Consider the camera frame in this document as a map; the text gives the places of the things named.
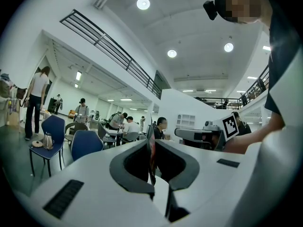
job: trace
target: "black metal railing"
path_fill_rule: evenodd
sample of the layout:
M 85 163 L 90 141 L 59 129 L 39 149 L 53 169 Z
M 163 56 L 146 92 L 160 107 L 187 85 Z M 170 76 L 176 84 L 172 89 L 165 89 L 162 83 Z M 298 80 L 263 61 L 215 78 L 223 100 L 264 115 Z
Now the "black metal railing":
M 162 89 L 154 83 L 145 70 L 114 39 L 87 17 L 74 9 L 60 22 L 114 60 L 157 98 L 161 98 Z
M 199 101 L 216 109 L 240 109 L 260 96 L 269 86 L 269 69 L 265 67 L 261 75 L 240 98 L 195 97 Z

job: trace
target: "recessed light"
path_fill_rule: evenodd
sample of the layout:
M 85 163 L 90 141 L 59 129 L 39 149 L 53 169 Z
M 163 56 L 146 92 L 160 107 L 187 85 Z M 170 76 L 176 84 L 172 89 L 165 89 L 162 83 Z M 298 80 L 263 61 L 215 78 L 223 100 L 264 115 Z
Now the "recessed light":
M 271 49 L 270 49 L 270 47 L 268 47 L 268 46 L 263 46 L 263 50 L 266 50 L 266 51 L 271 51 Z
M 167 55 L 170 57 L 170 58 L 174 58 L 176 57 L 177 55 L 177 52 L 175 50 L 170 50 L 167 52 Z
M 231 52 L 233 50 L 233 44 L 232 43 L 227 43 L 225 46 L 224 46 L 224 50 L 226 52 Z
M 149 0 L 138 0 L 137 7 L 141 10 L 146 10 L 150 7 L 151 3 Z
M 77 71 L 77 75 L 76 75 L 76 79 L 79 81 L 80 80 L 80 77 L 81 77 L 82 73 Z

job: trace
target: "black slot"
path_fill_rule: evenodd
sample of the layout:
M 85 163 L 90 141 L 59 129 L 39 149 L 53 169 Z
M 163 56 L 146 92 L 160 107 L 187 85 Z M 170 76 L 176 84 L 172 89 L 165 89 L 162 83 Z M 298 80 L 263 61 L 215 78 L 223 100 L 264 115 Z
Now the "black slot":
M 226 165 L 226 166 L 231 166 L 231 167 L 235 167 L 237 168 L 238 165 L 240 164 L 240 162 L 235 162 L 235 161 L 229 161 L 229 160 L 225 160 L 225 159 L 220 159 L 217 161 L 217 163 Z
M 70 180 L 43 209 L 51 215 L 61 218 L 83 185 L 83 182 Z

